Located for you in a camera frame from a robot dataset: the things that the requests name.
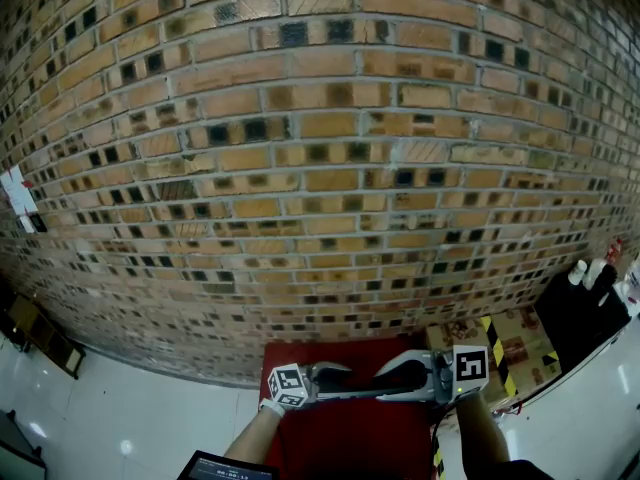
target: person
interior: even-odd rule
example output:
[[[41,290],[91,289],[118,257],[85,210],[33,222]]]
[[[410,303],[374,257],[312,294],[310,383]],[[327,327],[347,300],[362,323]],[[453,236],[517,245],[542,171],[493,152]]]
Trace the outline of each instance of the person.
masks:
[[[552,480],[531,462],[511,461],[504,435],[481,392],[473,393],[456,405],[462,465],[468,480]],[[225,457],[242,462],[262,464],[276,435],[285,410],[272,400],[265,400],[251,423],[231,444]]]

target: red surface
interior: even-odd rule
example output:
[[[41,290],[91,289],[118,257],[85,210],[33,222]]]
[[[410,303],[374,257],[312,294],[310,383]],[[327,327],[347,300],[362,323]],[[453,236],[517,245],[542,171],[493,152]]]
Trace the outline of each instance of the red surface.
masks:
[[[408,338],[349,343],[272,343],[265,350],[260,398],[275,366],[335,361],[370,377],[389,359],[414,348]],[[362,475],[424,480],[429,474],[428,411],[421,403],[337,400],[288,411],[267,464],[289,480]]]

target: wooden cabinet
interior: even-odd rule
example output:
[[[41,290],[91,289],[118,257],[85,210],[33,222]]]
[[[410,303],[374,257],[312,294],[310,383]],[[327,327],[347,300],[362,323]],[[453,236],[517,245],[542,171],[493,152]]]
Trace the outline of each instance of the wooden cabinet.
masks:
[[[39,306],[18,295],[7,313],[14,322],[14,332],[24,333],[51,361],[74,379],[78,378],[84,351],[66,338]]]

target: black sleeve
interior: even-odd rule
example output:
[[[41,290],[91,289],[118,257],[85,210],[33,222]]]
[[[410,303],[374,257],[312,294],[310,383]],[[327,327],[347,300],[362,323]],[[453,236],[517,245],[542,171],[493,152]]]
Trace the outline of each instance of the black sleeve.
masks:
[[[553,480],[527,460],[514,460],[491,466],[485,478],[491,480]]]

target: red table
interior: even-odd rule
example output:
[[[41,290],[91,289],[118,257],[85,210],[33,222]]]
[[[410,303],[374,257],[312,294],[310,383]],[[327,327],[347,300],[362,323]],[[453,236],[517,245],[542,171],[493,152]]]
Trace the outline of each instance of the red table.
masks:
[[[275,366],[334,361],[370,377],[389,359],[424,341],[410,338],[347,343],[272,343],[265,349],[261,399]],[[288,411],[267,464],[288,480],[404,478],[429,474],[429,412],[421,403],[336,400]]]

